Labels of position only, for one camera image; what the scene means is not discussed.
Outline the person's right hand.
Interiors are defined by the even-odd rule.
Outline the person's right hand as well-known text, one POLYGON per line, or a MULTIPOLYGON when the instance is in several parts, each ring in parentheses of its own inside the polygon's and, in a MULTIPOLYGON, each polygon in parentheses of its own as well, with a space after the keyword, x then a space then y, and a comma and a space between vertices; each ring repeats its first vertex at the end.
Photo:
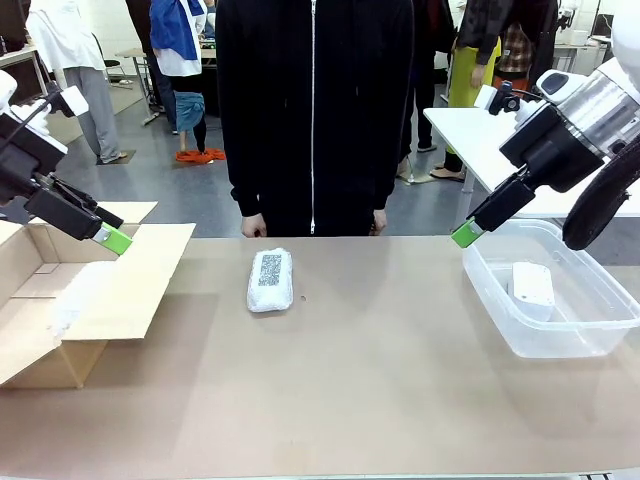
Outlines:
POLYGON ((261 214, 246 216, 241 221, 241 232, 246 238, 260 238, 267 236, 267 226, 261 214))

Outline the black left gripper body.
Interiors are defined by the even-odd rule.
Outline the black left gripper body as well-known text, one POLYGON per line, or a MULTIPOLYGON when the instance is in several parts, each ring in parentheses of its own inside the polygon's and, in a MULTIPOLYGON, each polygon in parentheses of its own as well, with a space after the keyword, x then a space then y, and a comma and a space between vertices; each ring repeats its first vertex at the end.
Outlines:
POLYGON ((39 176, 47 177, 56 170, 66 155, 64 145, 54 145, 8 113, 1 115, 1 205, 16 196, 31 204, 68 206, 69 202, 55 187, 43 186, 39 176))

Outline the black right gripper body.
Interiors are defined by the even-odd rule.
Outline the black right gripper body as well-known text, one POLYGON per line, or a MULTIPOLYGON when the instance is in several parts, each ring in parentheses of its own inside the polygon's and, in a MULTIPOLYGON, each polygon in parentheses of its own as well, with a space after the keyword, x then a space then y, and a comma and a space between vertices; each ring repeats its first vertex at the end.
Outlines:
POLYGON ((565 193, 604 165, 603 155, 556 107, 543 106, 501 145, 516 168, 529 170, 527 185, 565 193))

